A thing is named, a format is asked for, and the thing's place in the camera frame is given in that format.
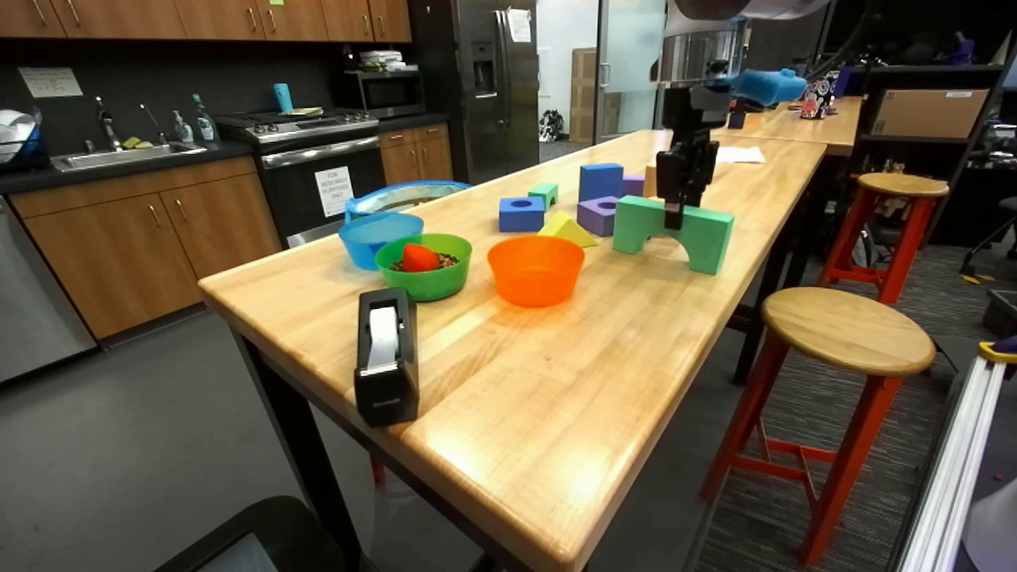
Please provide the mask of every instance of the blue cup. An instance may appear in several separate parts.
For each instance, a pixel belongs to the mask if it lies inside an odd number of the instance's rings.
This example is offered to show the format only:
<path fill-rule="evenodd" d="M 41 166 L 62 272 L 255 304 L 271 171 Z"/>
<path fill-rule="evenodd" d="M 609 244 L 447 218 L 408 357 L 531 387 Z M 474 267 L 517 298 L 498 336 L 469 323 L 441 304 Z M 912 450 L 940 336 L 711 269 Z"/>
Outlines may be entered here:
<path fill-rule="evenodd" d="M 273 81 L 273 94 L 283 114 L 291 110 L 291 94 L 290 94 L 290 81 Z"/>

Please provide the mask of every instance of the tape dispenser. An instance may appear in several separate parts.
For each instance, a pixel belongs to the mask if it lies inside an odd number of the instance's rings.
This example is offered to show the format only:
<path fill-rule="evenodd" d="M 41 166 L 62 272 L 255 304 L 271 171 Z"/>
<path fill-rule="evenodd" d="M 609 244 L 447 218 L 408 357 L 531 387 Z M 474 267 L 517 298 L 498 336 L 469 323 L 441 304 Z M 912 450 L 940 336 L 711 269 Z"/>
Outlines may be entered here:
<path fill-rule="evenodd" d="M 355 327 L 355 410 L 370 426 L 418 416 L 418 314 L 403 290 L 359 296 Z"/>

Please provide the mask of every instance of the wooden stool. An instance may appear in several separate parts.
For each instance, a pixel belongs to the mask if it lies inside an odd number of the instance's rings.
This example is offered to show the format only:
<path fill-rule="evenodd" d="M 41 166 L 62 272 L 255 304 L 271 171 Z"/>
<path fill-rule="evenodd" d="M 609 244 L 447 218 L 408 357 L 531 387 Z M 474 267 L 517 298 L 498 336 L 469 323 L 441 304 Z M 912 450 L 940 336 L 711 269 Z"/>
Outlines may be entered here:
<path fill-rule="evenodd" d="M 874 444 L 901 384 L 931 366 L 933 346 L 927 334 L 895 308 L 824 285 L 772 291 L 762 303 L 762 321 L 769 331 L 759 362 L 744 387 L 739 412 L 731 416 L 729 435 L 703 483 L 703 495 L 716 498 L 731 466 L 803 483 L 814 521 L 801 548 L 801 560 L 818 563 L 839 525 L 864 455 Z M 867 378 L 839 450 L 767 437 L 759 416 L 788 348 Z M 759 429 L 762 456 L 744 455 L 752 429 Z M 776 450 L 795 455 L 795 466 L 776 463 Z M 818 488 L 807 460 L 833 463 L 824 492 Z"/>
<path fill-rule="evenodd" d="M 880 290 L 880 303 L 895 304 L 902 283 L 912 269 L 914 250 L 926 238 L 926 229 L 933 217 L 937 200 L 947 194 L 947 180 L 919 177 L 906 171 L 867 171 L 858 177 L 858 198 L 849 207 L 849 217 L 833 240 L 821 283 L 833 285 L 839 280 L 874 283 Z M 892 247 L 890 263 L 880 267 L 858 267 L 853 259 L 855 240 L 880 207 L 880 200 L 895 198 L 906 200 L 908 217 L 902 236 Z"/>

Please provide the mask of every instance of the faucet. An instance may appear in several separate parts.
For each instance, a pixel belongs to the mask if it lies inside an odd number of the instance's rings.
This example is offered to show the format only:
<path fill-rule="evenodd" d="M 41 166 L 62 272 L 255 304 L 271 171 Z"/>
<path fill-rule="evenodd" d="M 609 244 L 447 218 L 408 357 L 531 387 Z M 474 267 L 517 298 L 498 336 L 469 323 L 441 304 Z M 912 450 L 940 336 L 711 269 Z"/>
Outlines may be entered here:
<path fill-rule="evenodd" d="M 97 110 L 98 110 L 98 127 L 101 127 L 107 145 L 115 151 L 122 151 L 124 145 L 122 145 L 119 131 L 115 131 L 115 114 L 101 105 L 101 94 L 97 94 Z"/>
<path fill-rule="evenodd" d="M 163 131 L 163 124 L 156 120 L 153 109 L 144 105 L 144 101 L 139 101 L 138 109 L 150 116 L 150 124 L 153 124 L 153 131 L 156 131 L 156 144 L 166 145 L 168 140 L 166 140 L 166 131 Z"/>

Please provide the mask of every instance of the bottle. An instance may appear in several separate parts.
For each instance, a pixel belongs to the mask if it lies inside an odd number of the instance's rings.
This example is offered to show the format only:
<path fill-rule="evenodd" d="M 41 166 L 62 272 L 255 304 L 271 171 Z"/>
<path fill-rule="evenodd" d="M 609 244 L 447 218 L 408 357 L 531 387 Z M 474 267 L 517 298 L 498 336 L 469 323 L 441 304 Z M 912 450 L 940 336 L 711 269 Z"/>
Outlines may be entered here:
<path fill-rule="evenodd" d="M 172 110 L 172 131 L 178 145 L 193 145 L 193 131 L 178 109 Z"/>
<path fill-rule="evenodd" d="M 218 134 L 216 134 L 216 120 L 214 114 L 202 109 L 199 94 L 193 93 L 193 127 L 198 127 L 198 140 L 202 145 L 216 145 Z"/>

